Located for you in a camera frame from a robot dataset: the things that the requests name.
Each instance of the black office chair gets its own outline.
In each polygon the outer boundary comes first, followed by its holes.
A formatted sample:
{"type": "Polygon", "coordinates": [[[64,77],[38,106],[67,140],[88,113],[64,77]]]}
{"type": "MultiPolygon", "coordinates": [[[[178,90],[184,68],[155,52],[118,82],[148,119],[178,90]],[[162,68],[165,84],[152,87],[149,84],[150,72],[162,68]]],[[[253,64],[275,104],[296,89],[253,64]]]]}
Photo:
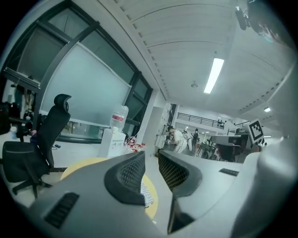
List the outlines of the black office chair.
{"type": "Polygon", "coordinates": [[[49,169],[54,167],[52,146],[68,123],[69,95],[59,94],[55,97],[55,105],[49,111],[37,131],[37,145],[25,142],[7,141],[3,145],[3,169],[9,182],[21,182],[13,188],[17,195],[18,190],[33,186],[37,198],[37,185],[51,187],[41,180],[41,176],[49,174],[49,169]]]}

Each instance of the smoke detector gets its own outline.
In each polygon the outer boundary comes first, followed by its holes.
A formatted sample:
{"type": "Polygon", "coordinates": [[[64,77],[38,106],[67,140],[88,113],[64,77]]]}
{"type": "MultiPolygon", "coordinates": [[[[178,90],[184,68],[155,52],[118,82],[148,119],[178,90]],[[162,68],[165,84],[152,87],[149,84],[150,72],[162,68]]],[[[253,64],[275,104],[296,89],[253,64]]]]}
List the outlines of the smoke detector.
{"type": "Polygon", "coordinates": [[[194,83],[191,85],[191,87],[196,88],[196,87],[198,87],[198,84],[196,84],[196,82],[194,81],[194,83]]]}

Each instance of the fluorescent light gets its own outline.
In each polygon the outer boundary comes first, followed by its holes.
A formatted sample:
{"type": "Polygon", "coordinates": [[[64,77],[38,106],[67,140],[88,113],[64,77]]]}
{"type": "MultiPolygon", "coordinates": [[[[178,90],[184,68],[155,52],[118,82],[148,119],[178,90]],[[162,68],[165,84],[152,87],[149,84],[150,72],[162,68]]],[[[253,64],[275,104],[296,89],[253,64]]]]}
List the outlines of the fluorescent light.
{"type": "Polygon", "coordinates": [[[214,58],[211,72],[204,93],[211,93],[224,64],[223,59],[214,58]]]}
{"type": "Polygon", "coordinates": [[[265,111],[265,112],[270,112],[271,109],[270,109],[269,107],[267,107],[267,108],[264,109],[264,111],[265,111]]]}

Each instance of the yellow desk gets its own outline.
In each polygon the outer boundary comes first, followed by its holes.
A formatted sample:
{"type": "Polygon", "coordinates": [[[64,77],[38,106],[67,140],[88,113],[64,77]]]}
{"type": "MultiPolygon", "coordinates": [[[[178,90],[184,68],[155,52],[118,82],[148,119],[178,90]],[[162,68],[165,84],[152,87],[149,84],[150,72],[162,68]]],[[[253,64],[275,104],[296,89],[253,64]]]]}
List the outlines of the yellow desk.
{"type": "MultiPolygon", "coordinates": [[[[64,179],[72,172],[74,172],[84,166],[88,166],[88,165],[95,164],[95,163],[100,163],[105,160],[107,160],[107,158],[90,158],[90,159],[83,159],[76,163],[73,163],[70,167],[68,167],[64,171],[60,180],[64,179]]],[[[144,196],[147,198],[147,199],[145,199],[145,202],[147,201],[147,204],[145,206],[145,212],[152,219],[155,216],[156,211],[157,211],[158,196],[157,196],[157,192],[156,192],[156,189],[155,189],[153,183],[146,175],[144,175],[143,179],[142,179],[141,191],[144,193],[144,196]]]]}

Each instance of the chair headrest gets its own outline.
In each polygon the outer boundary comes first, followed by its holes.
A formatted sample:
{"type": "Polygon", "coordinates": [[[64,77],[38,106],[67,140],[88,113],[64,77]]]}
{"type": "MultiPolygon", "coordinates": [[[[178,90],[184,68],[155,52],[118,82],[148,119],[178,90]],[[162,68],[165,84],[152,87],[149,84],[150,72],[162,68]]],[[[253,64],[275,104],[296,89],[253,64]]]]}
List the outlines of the chair headrest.
{"type": "Polygon", "coordinates": [[[66,112],[68,112],[68,102],[67,100],[70,99],[71,96],[66,95],[66,94],[58,94],[55,99],[54,99],[54,103],[57,107],[59,107],[60,109],[65,110],[66,112]]]}

